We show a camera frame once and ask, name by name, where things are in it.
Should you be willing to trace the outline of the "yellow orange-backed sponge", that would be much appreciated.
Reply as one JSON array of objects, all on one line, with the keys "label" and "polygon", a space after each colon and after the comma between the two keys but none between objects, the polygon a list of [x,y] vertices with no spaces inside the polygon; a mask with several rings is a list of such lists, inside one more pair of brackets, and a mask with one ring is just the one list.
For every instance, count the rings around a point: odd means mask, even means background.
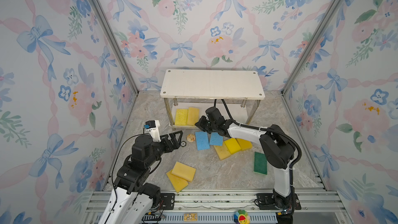
[{"label": "yellow orange-backed sponge", "polygon": [[186,164],[176,162],[171,173],[174,176],[185,179],[188,182],[192,182],[196,173],[196,169]]}]

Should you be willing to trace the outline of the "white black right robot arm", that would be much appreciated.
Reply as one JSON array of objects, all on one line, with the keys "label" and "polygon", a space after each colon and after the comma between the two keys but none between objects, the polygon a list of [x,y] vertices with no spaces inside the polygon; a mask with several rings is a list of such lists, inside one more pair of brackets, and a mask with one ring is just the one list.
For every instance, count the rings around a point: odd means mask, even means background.
[{"label": "white black right robot arm", "polygon": [[261,145],[267,162],[274,168],[273,196],[267,205],[275,206],[284,214],[292,214],[296,205],[293,166],[302,157],[298,143],[286,135],[278,125],[265,128],[238,123],[234,119],[225,119],[214,106],[208,108],[205,113],[206,115],[195,124],[201,131]]}]

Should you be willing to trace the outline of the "bright yellow cellulose sponge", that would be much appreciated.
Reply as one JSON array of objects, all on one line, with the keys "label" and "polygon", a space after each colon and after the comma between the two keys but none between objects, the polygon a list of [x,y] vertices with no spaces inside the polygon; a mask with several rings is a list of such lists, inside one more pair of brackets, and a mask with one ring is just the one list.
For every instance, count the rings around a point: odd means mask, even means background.
[{"label": "bright yellow cellulose sponge", "polygon": [[188,109],[177,109],[175,115],[176,126],[186,126],[188,120]]}]

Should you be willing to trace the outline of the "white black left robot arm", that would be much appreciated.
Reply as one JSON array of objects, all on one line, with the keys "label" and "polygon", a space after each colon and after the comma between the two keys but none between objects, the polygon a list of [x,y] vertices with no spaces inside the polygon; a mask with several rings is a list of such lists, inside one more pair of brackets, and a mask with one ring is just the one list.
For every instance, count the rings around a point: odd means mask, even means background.
[{"label": "white black left robot arm", "polygon": [[149,133],[133,136],[134,144],[116,177],[111,177],[112,192],[99,220],[101,224],[159,223],[164,210],[174,208],[174,194],[162,194],[160,187],[148,183],[155,171],[151,166],[162,155],[181,146],[182,131],[162,135],[156,142]]}]

